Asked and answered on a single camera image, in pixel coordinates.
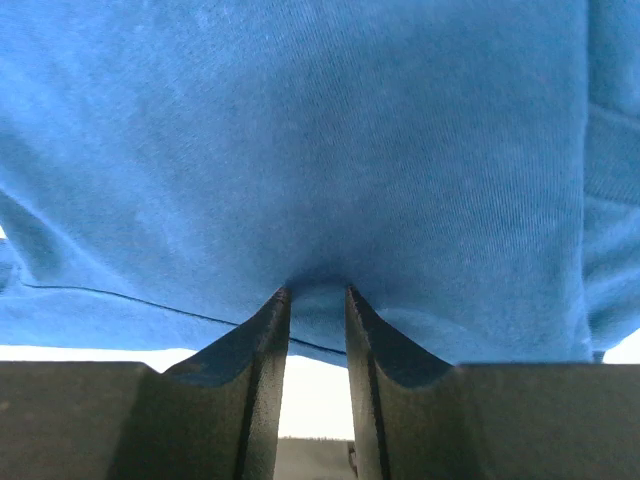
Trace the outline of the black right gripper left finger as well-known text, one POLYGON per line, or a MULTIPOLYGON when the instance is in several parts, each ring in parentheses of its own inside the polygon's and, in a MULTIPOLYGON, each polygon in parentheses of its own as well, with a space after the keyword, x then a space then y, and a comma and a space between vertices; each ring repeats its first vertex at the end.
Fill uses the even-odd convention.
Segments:
POLYGON ((132 362, 5 362, 5 479, 270 479, 291 295, 163 373, 132 362))

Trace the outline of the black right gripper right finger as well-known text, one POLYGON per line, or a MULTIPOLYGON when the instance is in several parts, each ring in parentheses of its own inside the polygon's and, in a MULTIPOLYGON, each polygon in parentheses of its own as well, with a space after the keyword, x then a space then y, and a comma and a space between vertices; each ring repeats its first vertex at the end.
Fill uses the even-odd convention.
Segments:
POLYGON ((345 332, 362 479, 635 479, 639 369, 451 365, 354 288, 345 332))

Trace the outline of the dark blue t shirt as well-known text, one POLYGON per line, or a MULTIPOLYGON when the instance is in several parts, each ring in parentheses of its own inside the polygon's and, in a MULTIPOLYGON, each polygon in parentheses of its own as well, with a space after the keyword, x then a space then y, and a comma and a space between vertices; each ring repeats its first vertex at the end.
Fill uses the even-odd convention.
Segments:
POLYGON ((5 1, 1 340, 199 349, 280 288, 452 363, 639 327, 635 1, 5 1))

